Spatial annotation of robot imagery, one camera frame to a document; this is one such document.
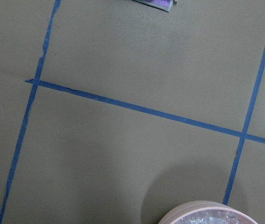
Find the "pink bowl of ice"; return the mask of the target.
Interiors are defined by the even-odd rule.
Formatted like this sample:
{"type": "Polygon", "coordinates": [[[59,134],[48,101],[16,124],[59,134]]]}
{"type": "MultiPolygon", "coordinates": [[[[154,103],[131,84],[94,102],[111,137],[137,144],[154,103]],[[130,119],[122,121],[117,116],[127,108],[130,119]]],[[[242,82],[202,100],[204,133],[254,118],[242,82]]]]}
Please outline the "pink bowl of ice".
{"type": "Polygon", "coordinates": [[[193,201],[170,210],[160,224],[257,224],[246,214],[212,201],[193,201]]]}

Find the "folded grey cloth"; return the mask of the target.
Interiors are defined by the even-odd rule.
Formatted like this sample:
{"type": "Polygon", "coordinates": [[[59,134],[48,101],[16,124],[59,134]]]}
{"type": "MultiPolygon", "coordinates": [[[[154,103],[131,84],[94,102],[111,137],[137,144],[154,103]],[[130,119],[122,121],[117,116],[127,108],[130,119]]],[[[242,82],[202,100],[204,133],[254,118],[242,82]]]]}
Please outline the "folded grey cloth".
{"type": "Polygon", "coordinates": [[[165,12],[170,12],[172,5],[174,2],[177,2],[177,0],[133,0],[135,2],[145,4],[147,6],[160,9],[165,12]]]}

